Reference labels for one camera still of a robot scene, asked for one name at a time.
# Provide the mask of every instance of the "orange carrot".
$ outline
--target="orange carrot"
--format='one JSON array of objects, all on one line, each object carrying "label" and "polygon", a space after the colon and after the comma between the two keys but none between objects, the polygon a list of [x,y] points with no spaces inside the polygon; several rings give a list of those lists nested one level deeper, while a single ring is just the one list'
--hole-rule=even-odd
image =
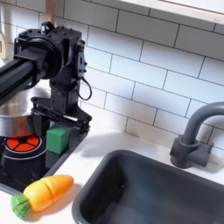
[{"label": "orange carrot", "polygon": [[24,219],[30,211],[37,213],[59,200],[74,184],[71,176],[58,175],[42,178],[24,189],[23,194],[11,197],[12,211]]}]

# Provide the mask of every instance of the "faucet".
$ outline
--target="faucet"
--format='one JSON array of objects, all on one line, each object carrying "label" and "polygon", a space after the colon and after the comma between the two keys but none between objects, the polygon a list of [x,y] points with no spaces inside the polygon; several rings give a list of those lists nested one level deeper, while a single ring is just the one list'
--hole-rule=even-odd
[{"label": "faucet", "polygon": [[224,102],[214,102],[198,109],[186,125],[184,135],[178,136],[171,147],[171,162],[180,169],[187,169],[192,164],[207,166],[213,143],[202,145],[196,137],[201,124],[209,117],[224,116]]}]

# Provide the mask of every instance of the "black stovetop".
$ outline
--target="black stovetop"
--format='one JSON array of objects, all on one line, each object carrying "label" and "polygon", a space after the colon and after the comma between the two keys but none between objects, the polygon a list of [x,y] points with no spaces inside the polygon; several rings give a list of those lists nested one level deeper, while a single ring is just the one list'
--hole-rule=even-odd
[{"label": "black stovetop", "polygon": [[21,193],[32,182],[53,175],[73,150],[56,154],[46,150],[45,137],[35,135],[18,140],[0,137],[0,189]]}]

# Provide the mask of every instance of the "green cube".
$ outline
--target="green cube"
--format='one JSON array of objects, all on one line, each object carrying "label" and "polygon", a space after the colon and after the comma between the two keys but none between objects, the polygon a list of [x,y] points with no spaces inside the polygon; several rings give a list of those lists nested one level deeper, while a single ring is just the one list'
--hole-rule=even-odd
[{"label": "green cube", "polygon": [[54,124],[46,132],[46,149],[61,154],[68,146],[70,128]]}]

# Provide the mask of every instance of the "gray sink basin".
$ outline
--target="gray sink basin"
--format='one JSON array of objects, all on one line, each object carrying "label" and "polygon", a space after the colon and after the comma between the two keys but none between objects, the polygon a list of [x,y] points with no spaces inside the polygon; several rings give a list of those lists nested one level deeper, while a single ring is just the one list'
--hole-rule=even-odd
[{"label": "gray sink basin", "polygon": [[224,186],[127,150],[108,154],[73,203],[77,224],[222,224]]}]

